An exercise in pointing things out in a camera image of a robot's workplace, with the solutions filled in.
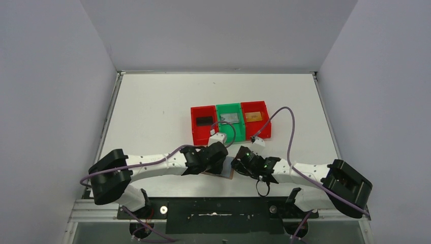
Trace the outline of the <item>brown leather card holder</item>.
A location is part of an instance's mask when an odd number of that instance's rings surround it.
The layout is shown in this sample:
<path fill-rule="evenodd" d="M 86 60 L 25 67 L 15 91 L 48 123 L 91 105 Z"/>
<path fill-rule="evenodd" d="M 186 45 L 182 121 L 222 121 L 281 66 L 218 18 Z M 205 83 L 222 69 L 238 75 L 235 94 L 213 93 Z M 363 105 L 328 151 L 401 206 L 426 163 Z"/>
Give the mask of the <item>brown leather card holder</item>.
<path fill-rule="evenodd" d="M 232 168 L 231 163 L 232 163 L 233 159 L 234 158 L 231 156 L 226 156 L 226 159 L 223 162 L 223 170 L 220 174 L 214 174 L 214 173 L 210 173 L 210 172 L 206 172 L 206 171 L 204 171 L 202 174 L 232 180 L 233 175 L 234 175 L 234 169 Z"/>

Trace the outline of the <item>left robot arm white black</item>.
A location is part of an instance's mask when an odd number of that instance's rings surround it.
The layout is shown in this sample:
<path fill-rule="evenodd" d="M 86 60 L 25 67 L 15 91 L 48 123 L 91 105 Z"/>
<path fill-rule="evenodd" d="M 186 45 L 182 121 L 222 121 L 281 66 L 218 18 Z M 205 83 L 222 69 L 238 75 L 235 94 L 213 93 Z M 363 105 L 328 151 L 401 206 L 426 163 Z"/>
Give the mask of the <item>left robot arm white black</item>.
<path fill-rule="evenodd" d="M 150 212 L 147 192 L 132 182 L 164 175 L 198 175 L 203 172 L 221 173 L 228 156 L 221 142 L 209 146 L 181 145 L 169 154 L 133 156 L 114 149 L 102 157 L 80 180 L 91 188 L 95 205 L 117 203 L 138 217 Z"/>

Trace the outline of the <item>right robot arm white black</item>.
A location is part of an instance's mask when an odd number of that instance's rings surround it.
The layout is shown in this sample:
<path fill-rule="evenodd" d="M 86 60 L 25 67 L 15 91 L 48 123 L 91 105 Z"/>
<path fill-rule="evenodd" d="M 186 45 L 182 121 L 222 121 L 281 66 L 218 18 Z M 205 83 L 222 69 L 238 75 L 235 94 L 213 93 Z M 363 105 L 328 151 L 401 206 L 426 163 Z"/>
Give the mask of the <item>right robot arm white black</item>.
<path fill-rule="evenodd" d="M 298 192 L 286 202 L 293 217 L 310 210 L 337 209 L 344 215 L 360 219 L 368 215 L 367 201 L 372 183 L 347 162 L 335 159 L 331 164 L 291 163 L 278 157 L 263 158 L 241 146 L 231 162 L 234 170 L 258 181 L 271 184 L 292 183 L 301 188 L 313 187 L 322 193 Z"/>

